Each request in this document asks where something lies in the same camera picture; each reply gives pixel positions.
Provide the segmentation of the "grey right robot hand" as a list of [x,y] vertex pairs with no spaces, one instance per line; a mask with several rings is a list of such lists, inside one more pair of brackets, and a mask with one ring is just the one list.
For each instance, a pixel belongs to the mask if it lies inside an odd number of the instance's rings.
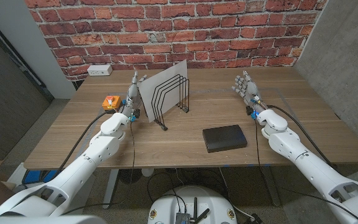
[[235,84],[232,89],[242,98],[246,105],[247,113],[255,113],[258,116],[259,113],[267,109],[257,85],[246,71],[243,71],[242,76],[238,75],[235,78]]

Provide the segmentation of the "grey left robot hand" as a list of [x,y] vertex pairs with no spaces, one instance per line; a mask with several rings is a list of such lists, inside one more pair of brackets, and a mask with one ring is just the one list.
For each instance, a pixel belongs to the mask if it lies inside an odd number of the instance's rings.
[[139,91],[138,84],[142,83],[147,76],[143,76],[141,79],[138,78],[138,71],[134,72],[134,75],[131,80],[131,84],[127,90],[126,101],[123,105],[121,113],[130,117],[134,114],[135,111],[140,110],[142,106],[142,97]]

